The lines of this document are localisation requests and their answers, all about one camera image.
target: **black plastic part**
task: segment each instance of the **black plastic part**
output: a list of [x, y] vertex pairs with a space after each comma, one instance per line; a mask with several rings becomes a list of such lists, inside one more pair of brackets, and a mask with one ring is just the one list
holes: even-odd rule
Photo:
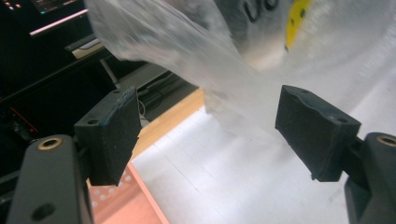
[[141, 128], [135, 87], [112, 91], [75, 124], [78, 144], [91, 154], [92, 185], [119, 184]]
[[369, 133], [360, 154], [370, 193], [350, 181], [346, 183], [349, 222], [396, 223], [396, 138], [384, 133]]
[[[49, 138], [62, 143], [39, 150]], [[7, 223], [93, 223], [87, 197], [72, 138], [53, 135], [27, 148]]]
[[343, 150], [355, 141], [361, 124], [314, 93], [283, 86], [276, 128], [321, 182], [338, 181]]

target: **yellow label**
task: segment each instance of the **yellow label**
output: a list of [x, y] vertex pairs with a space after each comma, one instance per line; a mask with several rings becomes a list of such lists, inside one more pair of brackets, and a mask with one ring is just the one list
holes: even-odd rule
[[311, 0], [295, 0], [289, 12], [288, 24], [286, 26], [286, 49], [291, 49], [294, 40], [303, 23], [306, 11], [311, 5]]

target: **wooden surface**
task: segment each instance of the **wooden surface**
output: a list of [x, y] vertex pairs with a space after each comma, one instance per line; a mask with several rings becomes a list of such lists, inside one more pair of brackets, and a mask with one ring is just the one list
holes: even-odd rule
[[144, 127], [134, 147], [132, 159], [140, 155], [203, 105], [204, 91], [198, 89]]

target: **clear plastic bag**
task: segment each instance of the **clear plastic bag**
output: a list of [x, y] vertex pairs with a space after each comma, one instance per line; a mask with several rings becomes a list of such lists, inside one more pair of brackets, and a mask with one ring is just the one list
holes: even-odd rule
[[396, 68], [395, 1], [313, 0], [286, 51], [294, 3], [86, 0], [93, 30], [116, 57], [159, 64], [203, 87], [206, 110], [224, 127], [266, 142], [279, 136], [281, 85], [350, 112]]

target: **white surface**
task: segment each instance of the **white surface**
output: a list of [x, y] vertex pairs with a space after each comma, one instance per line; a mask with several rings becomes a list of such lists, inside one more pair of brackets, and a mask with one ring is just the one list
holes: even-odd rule
[[285, 145], [221, 129], [202, 108], [133, 160], [170, 223], [347, 223], [343, 186]]

